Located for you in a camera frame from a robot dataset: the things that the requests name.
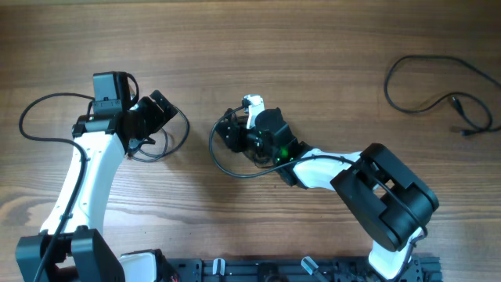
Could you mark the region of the black cable gold usb plug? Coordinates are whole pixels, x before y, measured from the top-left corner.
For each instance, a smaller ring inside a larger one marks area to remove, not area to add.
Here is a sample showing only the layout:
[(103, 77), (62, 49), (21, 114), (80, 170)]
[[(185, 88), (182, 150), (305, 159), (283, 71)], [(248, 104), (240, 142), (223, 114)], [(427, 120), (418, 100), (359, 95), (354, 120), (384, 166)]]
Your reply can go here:
[(179, 150), (184, 145), (184, 143), (188, 139), (189, 131), (191, 129), (190, 122), (189, 122), (189, 119), (187, 118), (187, 116), (177, 106), (174, 106), (174, 108), (181, 115), (182, 120), (185, 123), (185, 129), (186, 129), (184, 132), (184, 135), (183, 135), (182, 139), (179, 141), (179, 143), (169, 150), (169, 141), (170, 141), (170, 139), (173, 138), (173, 136), (169, 135), (167, 133), (167, 131), (162, 128), (160, 131), (162, 132), (162, 134), (164, 136), (164, 148), (160, 153), (152, 154), (152, 153), (148, 153), (142, 149), (139, 149), (138, 153), (140, 153), (143, 156), (146, 156), (146, 158), (136, 157), (135, 153), (133, 153), (133, 154), (127, 154), (129, 159), (132, 159), (133, 161), (142, 162), (142, 163), (153, 163), (153, 162), (159, 161), (160, 159), (162, 159), (164, 157), (167, 157), (167, 156), (173, 154), (174, 152)]

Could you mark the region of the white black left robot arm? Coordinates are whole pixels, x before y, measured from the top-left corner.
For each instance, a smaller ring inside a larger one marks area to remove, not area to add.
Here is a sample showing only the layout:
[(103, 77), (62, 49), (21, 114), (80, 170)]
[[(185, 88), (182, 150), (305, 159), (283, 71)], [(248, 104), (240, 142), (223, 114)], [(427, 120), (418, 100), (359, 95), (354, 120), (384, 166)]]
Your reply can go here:
[(21, 237), (16, 261), (25, 281), (178, 281), (159, 249), (117, 257), (103, 220), (114, 176), (126, 156), (152, 144), (178, 108), (159, 91), (139, 95), (126, 72), (93, 76), (95, 95), (72, 128), (73, 157), (56, 204), (38, 234)]

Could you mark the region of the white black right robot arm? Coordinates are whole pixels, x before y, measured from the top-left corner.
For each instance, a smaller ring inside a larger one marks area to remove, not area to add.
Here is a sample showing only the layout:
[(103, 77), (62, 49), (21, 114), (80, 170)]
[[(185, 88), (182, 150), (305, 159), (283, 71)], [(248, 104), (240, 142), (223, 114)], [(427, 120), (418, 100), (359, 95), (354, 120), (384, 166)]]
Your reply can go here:
[(438, 209), (435, 193), (386, 146), (370, 144), (351, 154), (323, 152), (300, 142), (280, 109), (245, 117), (229, 109), (213, 125), (235, 153), (246, 154), (289, 186), (337, 193), (373, 240), (369, 266), (387, 281), (402, 279), (416, 243)]

